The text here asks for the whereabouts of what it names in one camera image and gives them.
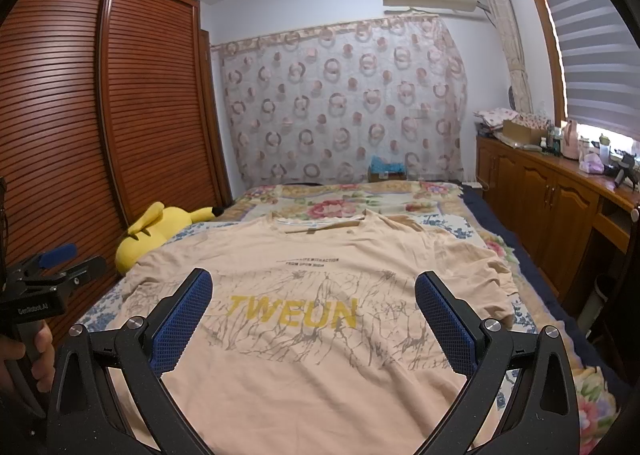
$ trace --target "plush toy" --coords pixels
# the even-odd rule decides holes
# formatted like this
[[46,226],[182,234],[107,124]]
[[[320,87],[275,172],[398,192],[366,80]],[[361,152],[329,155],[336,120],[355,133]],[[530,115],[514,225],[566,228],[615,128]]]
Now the plush toy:
[[127,229],[127,237],[116,251],[116,268],[124,275],[145,253],[160,247],[181,229],[194,222],[213,220],[222,215],[218,208],[203,208],[187,213],[180,208],[165,208],[154,202],[149,209]]

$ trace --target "wooden window frame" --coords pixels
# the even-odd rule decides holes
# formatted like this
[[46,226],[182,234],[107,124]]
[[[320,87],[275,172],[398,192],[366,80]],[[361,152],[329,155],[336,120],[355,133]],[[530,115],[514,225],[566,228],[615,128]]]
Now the wooden window frame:
[[558,40],[556,32],[549,17],[546,0],[534,0],[538,10],[538,16],[542,22],[542,31],[545,34],[546,53],[549,56],[549,66],[551,68],[551,80],[554,92],[554,113],[556,116],[556,126],[560,126],[564,121],[564,111],[566,99],[564,94],[564,78],[562,77],[561,57],[558,52]]

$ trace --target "human hand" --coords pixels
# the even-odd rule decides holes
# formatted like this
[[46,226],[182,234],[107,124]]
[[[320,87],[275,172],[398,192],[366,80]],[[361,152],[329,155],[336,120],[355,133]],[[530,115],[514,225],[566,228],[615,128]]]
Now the human hand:
[[[33,339],[36,350],[40,353],[40,357],[33,363],[31,367],[31,375],[37,380],[37,388],[39,391],[50,391],[53,385],[53,376],[55,368],[53,366],[55,360],[55,350],[53,349],[53,337],[49,326],[42,321],[42,328],[38,331]],[[15,390],[14,382],[4,365],[5,359],[22,359],[25,353],[23,343],[9,339],[0,335],[0,390],[13,393]]]

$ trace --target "striped blind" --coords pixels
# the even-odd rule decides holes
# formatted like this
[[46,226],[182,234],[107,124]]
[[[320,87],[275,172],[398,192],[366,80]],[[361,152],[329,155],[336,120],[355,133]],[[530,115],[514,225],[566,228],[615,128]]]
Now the striped blind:
[[640,49],[610,0],[546,0],[567,115],[640,140]]

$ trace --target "louvered door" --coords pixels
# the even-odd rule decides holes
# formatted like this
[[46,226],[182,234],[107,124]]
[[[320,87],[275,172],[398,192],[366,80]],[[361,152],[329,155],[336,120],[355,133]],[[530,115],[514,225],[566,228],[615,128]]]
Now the louvered door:
[[0,26],[0,175],[6,178],[8,263],[66,242],[110,271],[78,290],[62,337],[115,281],[122,232],[97,118],[96,34],[101,0],[19,0]]
[[102,42],[111,160],[129,220],[156,200],[220,205],[198,68],[198,13],[179,0],[112,0]]

